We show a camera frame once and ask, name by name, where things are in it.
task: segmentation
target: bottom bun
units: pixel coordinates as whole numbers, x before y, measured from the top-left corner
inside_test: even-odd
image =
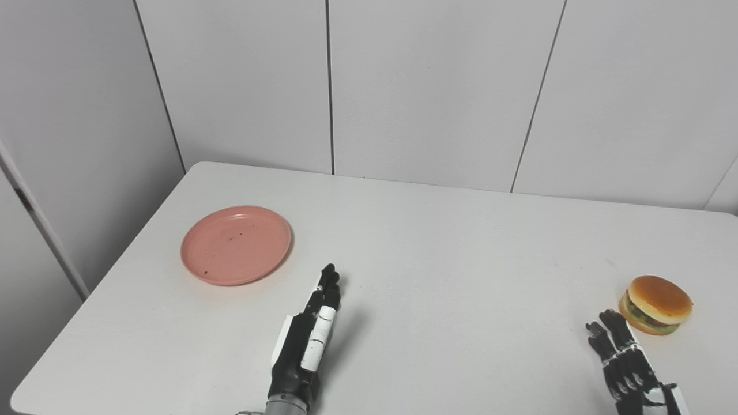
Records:
[[[623,317],[625,317],[625,320],[627,320],[627,321],[628,321],[628,323],[629,323],[629,324],[630,324],[631,326],[633,326],[633,327],[635,327],[636,329],[638,329],[638,330],[640,330],[640,331],[642,331],[642,332],[644,332],[644,333],[647,333],[647,334],[649,334],[649,335],[654,335],[654,336],[665,336],[665,335],[667,335],[667,334],[668,334],[668,333],[664,333],[664,332],[659,332],[658,330],[654,330],[654,329],[652,329],[651,327],[648,327],[648,326],[647,326],[646,324],[644,324],[644,323],[642,323],[642,322],[640,322],[640,321],[636,320],[636,319],[635,319],[635,318],[634,318],[634,317],[633,317],[633,316],[632,316],[632,315],[630,314],[630,312],[628,312],[628,308],[627,308],[627,307],[625,306],[625,301],[626,301],[626,299],[625,299],[625,295],[623,295],[623,297],[622,297],[622,298],[620,299],[620,302],[618,303],[618,309],[620,310],[620,314],[622,314],[622,315],[623,315]]]

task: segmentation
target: top bun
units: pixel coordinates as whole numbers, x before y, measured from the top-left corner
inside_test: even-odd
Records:
[[[641,311],[664,324],[681,324],[692,313],[692,300],[687,293],[656,275],[634,279],[628,296]]]

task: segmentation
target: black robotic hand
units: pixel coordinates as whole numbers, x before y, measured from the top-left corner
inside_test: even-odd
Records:
[[[329,264],[303,312],[285,320],[264,415],[306,415],[310,411],[320,389],[317,368],[341,302],[338,280],[336,267]]]
[[[589,342],[602,360],[605,383],[620,415],[689,415],[675,383],[663,384],[654,374],[641,345],[635,341],[625,318],[615,310],[601,312],[600,323],[585,324]]]

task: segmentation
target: toy hamburger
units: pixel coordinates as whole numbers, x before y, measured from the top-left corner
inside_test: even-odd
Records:
[[[631,326],[650,335],[673,333],[692,313],[692,300],[671,281],[642,275],[630,283],[618,305]]]

